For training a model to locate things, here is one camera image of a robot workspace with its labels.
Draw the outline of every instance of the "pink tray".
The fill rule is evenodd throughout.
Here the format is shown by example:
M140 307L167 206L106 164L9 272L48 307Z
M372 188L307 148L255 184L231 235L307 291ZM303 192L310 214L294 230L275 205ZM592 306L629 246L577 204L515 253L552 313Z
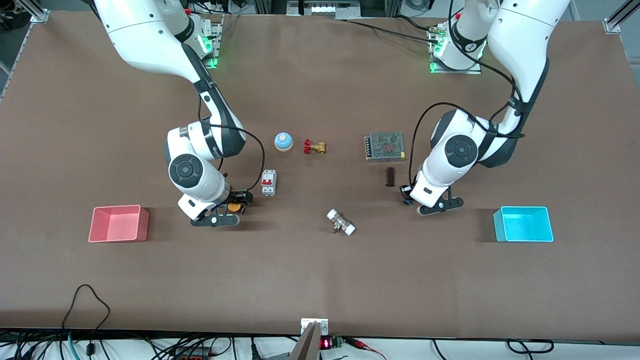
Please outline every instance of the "pink tray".
M90 243L145 241L149 213L140 205L101 206L93 209Z

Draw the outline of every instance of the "brown table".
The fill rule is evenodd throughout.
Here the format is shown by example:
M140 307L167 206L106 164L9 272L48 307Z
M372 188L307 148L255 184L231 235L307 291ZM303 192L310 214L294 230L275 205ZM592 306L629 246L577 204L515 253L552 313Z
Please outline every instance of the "brown table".
M91 13L33 27L0 104L0 325L59 326L87 282L110 328L295 333L318 316L354 335L638 339L640 97L599 22L558 25L512 161L473 169L454 186L465 206L426 218L385 187L387 164L365 162L363 137L402 130L408 147L437 101L488 116L508 96L501 78L429 74L423 43L321 17L243 16L225 36L213 74L265 143L278 195L210 229L177 207L162 155L167 130L196 119L192 86L125 64ZM448 110L424 121L417 163ZM271 144L280 131L293 151ZM304 155L305 138L327 154ZM259 161L250 140L223 169L242 187ZM405 183L408 163L394 166ZM149 210L148 240L88 243L93 207L117 204ZM547 206L555 242L495 243L503 205ZM331 208L354 236L331 234ZM76 310L69 326L104 316L88 293Z

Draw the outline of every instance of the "white robotic arm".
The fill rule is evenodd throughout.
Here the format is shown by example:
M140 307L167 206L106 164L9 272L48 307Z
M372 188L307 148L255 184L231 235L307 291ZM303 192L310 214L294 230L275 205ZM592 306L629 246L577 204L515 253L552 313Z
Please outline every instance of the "white robotic arm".
M193 225L237 225L235 214L205 214L221 204L246 204L248 191L233 191L211 160L234 156L246 135L202 64L211 22L187 13L178 0L83 0L102 21L111 43L129 65L190 81L211 116L169 131L164 154L173 184L184 193L178 205Z
M511 96L499 124L480 117L473 119L461 109L446 113L438 121L431 135L431 154L413 186L403 189L405 198L410 195L422 204L418 214L461 206L461 202L447 202L442 194L476 163L491 168L509 161L547 75L549 37L568 3L569 0L502 2L489 29L488 43L496 59L513 76L520 96Z

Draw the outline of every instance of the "light blue plastic bin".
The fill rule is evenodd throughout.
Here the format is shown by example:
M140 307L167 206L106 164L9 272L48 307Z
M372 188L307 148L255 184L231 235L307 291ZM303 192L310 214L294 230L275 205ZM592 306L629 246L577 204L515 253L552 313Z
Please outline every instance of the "light blue plastic bin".
M493 214L493 226L498 241L554 241L545 206L503 206Z

